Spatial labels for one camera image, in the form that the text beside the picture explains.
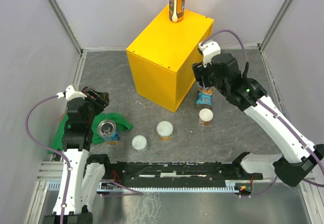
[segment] yellow cube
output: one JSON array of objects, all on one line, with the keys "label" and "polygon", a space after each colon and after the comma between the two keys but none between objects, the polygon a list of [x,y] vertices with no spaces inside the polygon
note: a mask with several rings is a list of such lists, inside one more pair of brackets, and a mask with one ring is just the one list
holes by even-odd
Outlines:
[{"label": "yellow cube", "polygon": [[167,5],[126,49],[137,93],[175,112],[194,83],[191,65],[203,60],[198,43],[213,24],[189,10],[173,23]]}]

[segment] gray wall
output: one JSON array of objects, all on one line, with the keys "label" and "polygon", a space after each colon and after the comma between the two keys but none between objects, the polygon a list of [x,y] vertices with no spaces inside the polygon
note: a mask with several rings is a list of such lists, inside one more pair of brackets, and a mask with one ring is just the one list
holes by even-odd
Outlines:
[{"label": "gray wall", "polygon": [[[26,135],[28,110],[64,90],[78,54],[47,0],[0,0],[0,216],[23,223],[47,153]],[[32,115],[32,134],[49,144],[64,111],[64,99],[44,104]]]},{"label": "gray wall", "polygon": [[265,50],[288,118],[316,144],[324,143],[323,3],[294,0]]},{"label": "gray wall", "polygon": [[[127,47],[169,0],[57,2],[83,48],[107,49]],[[284,0],[186,0],[186,8],[215,19],[214,30],[232,29],[246,45],[255,46],[263,40],[283,2]],[[238,47],[235,38],[228,34],[217,36],[217,42]]]}]

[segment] white lid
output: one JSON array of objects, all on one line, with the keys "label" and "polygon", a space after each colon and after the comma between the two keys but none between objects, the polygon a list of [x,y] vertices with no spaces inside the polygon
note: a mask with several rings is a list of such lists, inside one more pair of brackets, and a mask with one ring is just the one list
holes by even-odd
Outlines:
[{"label": "white lid", "polygon": [[210,120],[213,119],[213,116],[214,116],[213,112],[208,108],[204,108],[199,112],[199,117],[204,122],[209,122]]},{"label": "white lid", "polygon": [[168,137],[173,132],[173,126],[168,121],[159,122],[156,127],[157,133],[162,137]]},{"label": "white lid", "polygon": [[137,135],[132,140],[132,146],[136,150],[142,150],[146,147],[147,140],[143,135]]}]

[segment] green cloth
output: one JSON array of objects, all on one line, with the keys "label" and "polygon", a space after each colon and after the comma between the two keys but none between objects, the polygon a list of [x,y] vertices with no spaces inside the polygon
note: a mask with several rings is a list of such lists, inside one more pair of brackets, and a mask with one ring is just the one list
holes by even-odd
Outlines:
[{"label": "green cloth", "polygon": [[[132,124],[130,124],[122,115],[120,114],[99,114],[93,120],[92,124],[92,131],[93,131],[93,138],[92,144],[99,144],[104,142],[105,140],[98,134],[97,127],[98,125],[104,120],[113,120],[116,123],[117,129],[120,131],[128,131],[134,128]],[[64,134],[64,125],[65,122],[68,120],[67,114],[65,114],[64,118],[62,119],[59,128],[56,131],[54,136],[53,142],[51,144],[51,148],[55,150],[62,149],[62,137]]]}]

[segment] box top surface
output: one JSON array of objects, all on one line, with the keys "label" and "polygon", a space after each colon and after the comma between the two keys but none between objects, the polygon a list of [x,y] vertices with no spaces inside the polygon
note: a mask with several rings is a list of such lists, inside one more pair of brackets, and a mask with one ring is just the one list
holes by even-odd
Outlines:
[{"label": "box top surface", "polygon": [[127,51],[177,72],[213,22],[211,18],[185,10],[184,19],[174,23],[169,19],[167,5]]}]

